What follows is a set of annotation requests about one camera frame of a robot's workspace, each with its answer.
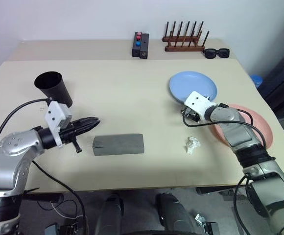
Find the beige tabletop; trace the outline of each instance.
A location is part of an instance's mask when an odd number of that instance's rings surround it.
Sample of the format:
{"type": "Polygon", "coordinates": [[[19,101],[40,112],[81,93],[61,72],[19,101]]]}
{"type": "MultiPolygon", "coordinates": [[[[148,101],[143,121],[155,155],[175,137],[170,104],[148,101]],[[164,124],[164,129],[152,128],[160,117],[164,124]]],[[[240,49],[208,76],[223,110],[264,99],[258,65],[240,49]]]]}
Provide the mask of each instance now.
{"type": "MultiPolygon", "coordinates": [[[[197,71],[210,77],[218,89],[215,102],[239,104],[262,115],[274,135],[268,152],[277,158],[284,171],[284,131],[235,58],[183,60],[160,56],[157,59],[153,55],[153,59],[147,60],[131,57],[30,60],[29,55],[25,58],[24,51],[34,49],[19,51],[0,67],[0,124],[16,106],[44,97],[33,82],[46,71],[63,75],[73,99],[73,119],[88,116],[101,119],[99,126],[77,138],[81,153],[76,154],[69,144],[47,150],[36,158],[47,172],[74,190],[220,186],[239,181],[242,168],[229,147],[209,127],[188,128],[182,123],[183,106],[168,89],[169,79],[181,71],[197,71]],[[143,134],[144,154],[94,156],[95,136],[127,133],[143,134]],[[190,136],[201,142],[193,155],[185,150],[190,136]]],[[[46,110],[44,103],[23,108],[11,118],[1,137],[38,125],[46,127],[46,110]]],[[[42,192],[64,191],[32,165],[26,188],[36,187],[42,192]]]]}

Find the gray floor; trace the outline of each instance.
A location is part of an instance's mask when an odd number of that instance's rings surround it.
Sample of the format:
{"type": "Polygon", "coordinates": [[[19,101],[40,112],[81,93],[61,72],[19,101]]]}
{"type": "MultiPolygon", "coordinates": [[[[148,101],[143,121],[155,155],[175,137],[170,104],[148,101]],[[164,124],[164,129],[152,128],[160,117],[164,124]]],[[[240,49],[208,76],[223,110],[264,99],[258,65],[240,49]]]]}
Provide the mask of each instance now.
{"type": "MultiPolygon", "coordinates": [[[[124,199],[123,233],[163,229],[158,221],[157,212],[154,207],[155,195],[162,192],[172,193],[176,196],[193,218],[197,213],[200,213],[207,221],[217,222],[220,234],[244,234],[240,225],[237,224],[231,197],[223,196],[218,192],[199,195],[196,193],[195,188],[118,191],[118,194],[124,199]]],[[[105,199],[111,193],[111,191],[79,193],[86,207],[86,215],[90,227],[89,234],[94,234],[100,209],[105,199]]],[[[65,193],[65,199],[74,199],[74,197],[70,193],[65,193]]],[[[240,216],[251,234],[271,234],[266,221],[256,214],[252,205],[247,200],[243,200],[243,196],[242,200],[239,200],[237,203],[240,216]]],[[[46,208],[51,208],[49,203],[42,203],[42,205],[46,208]]],[[[67,214],[74,213],[73,203],[67,203],[60,208],[67,214]]],[[[61,218],[55,211],[43,211],[34,201],[23,201],[20,213],[22,216],[20,231],[25,235],[43,235],[44,229],[48,225],[53,223],[63,225],[65,222],[69,222],[69,220],[61,218]]],[[[202,229],[198,226],[196,232],[198,234],[203,233],[202,229]]]]}

